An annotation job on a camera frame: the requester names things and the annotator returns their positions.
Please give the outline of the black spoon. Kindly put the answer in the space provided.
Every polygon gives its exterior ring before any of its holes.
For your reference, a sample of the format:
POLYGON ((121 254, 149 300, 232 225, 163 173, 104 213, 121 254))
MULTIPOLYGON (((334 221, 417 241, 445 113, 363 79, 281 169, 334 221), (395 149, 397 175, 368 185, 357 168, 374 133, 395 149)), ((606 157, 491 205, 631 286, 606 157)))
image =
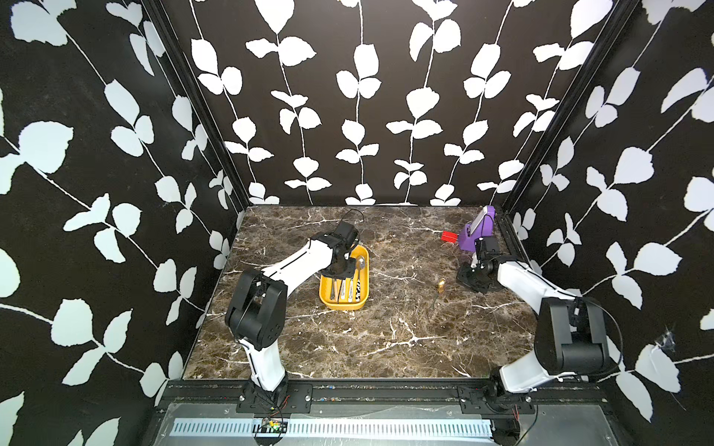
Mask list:
POLYGON ((363 256, 359 256, 356 258, 356 268, 355 268, 355 275, 354 278, 355 280, 359 280, 362 270, 366 266, 366 259, 363 256))

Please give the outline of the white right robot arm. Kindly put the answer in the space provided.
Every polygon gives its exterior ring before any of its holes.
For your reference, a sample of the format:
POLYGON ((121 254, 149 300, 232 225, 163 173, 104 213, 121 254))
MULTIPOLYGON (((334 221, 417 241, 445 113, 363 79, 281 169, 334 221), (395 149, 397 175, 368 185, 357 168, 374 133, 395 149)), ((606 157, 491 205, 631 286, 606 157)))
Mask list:
POLYGON ((480 293, 508 289, 537 314, 533 349, 498 369, 500 392, 527 393, 559 378, 607 370, 607 313, 597 301, 568 293, 518 256, 502 253, 494 236, 478 238, 470 252, 457 272, 461 284, 480 293))

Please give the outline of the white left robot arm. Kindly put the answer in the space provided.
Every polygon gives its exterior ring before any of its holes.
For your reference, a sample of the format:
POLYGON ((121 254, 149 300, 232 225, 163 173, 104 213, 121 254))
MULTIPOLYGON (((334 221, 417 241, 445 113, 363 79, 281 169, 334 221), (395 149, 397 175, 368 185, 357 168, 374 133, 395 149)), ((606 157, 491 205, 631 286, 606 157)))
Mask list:
POLYGON ((251 381, 261 390, 275 393, 287 381, 278 338, 286 322, 288 297, 316 273, 330 279, 350 278, 356 271, 351 253, 358 234, 353 224, 340 221, 331 232, 312 236, 291 256, 240 274, 225 324, 247 353, 251 381))

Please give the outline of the yellow storage box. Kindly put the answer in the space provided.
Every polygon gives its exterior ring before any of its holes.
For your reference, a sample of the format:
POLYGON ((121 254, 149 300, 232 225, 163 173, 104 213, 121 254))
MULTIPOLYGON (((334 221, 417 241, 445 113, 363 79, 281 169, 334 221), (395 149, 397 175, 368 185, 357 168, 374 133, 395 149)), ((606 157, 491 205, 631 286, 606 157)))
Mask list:
POLYGON ((370 258, 367 249, 357 245, 351 252, 355 260, 353 276, 348 279, 320 277, 319 297, 331 310, 360 310, 368 301, 370 292, 370 258))

